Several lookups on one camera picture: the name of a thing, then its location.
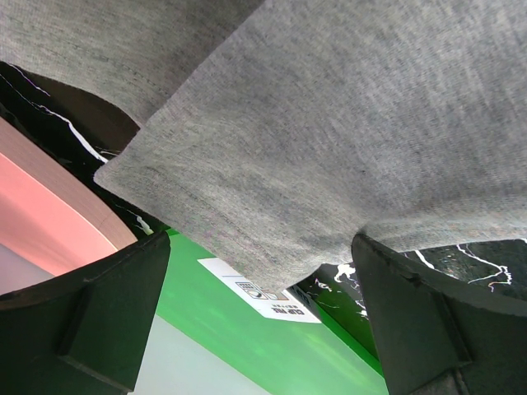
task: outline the black marble pattern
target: black marble pattern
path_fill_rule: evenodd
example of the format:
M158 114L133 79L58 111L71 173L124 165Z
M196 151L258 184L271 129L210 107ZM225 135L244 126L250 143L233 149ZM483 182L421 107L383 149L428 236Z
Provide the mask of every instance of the black marble pattern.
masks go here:
M102 142L96 132L37 86L29 75L18 67L0 62L0 117L99 196L138 239L168 229L156 218L93 182L96 170L118 155L121 147Z

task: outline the green surface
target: green surface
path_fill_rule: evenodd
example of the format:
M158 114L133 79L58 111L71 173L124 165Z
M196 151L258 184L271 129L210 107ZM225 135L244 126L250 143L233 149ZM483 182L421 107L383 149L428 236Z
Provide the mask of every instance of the green surface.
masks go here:
M197 262L213 255L173 230L169 235L172 253L157 308L163 319L272 395L388 393L363 360L368 355L359 356L323 324L263 318Z

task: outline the knit fabric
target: knit fabric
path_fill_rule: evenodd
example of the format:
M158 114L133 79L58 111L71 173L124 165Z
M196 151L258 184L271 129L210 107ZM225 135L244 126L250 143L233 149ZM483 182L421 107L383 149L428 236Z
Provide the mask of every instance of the knit fabric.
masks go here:
M142 129L95 180L271 290L527 235L527 24L511 0L13 0L0 59Z

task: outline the white surface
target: white surface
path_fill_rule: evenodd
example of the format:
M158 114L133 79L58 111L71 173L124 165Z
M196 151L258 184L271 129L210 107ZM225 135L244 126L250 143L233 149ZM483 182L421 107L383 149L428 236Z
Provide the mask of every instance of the white surface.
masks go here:
M269 395L156 316L134 395Z
M320 320L287 290L281 294L264 290L219 258L199 259L198 261L265 318L298 323L320 323Z
M53 277L0 244L0 295L33 286Z

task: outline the sticker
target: sticker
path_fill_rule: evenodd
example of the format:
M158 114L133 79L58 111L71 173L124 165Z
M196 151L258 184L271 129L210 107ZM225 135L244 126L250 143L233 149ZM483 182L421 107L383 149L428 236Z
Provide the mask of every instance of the sticker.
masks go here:
M320 320L288 290L274 293L261 288L219 258L199 259L198 262L265 318L320 323Z

